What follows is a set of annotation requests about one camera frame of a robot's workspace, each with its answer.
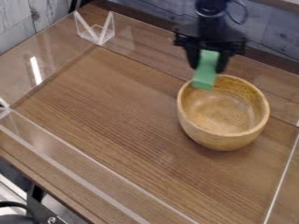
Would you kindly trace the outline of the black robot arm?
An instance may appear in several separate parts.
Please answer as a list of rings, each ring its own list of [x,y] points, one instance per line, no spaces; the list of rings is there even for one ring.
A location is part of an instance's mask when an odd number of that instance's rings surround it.
[[[217,72],[222,73],[235,54],[246,50],[247,38],[226,21],[227,8],[231,0],[196,0],[196,20],[174,28],[174,44],[186,51],[192,69],[202,63],[203,51],[214,51]]]

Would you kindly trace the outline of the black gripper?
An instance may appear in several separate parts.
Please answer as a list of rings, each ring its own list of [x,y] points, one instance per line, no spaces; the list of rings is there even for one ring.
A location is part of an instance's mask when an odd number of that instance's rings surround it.
[[[217,73],[221,74],[227,67],[230,55],[242,54],[246,50],[247,39],[227,22],[227,12],[218,17],[198,18],[187,24],[174,27],[174,44],[186,51],[187,60],[192,69],[200,64],[202,50],[219,52]]]

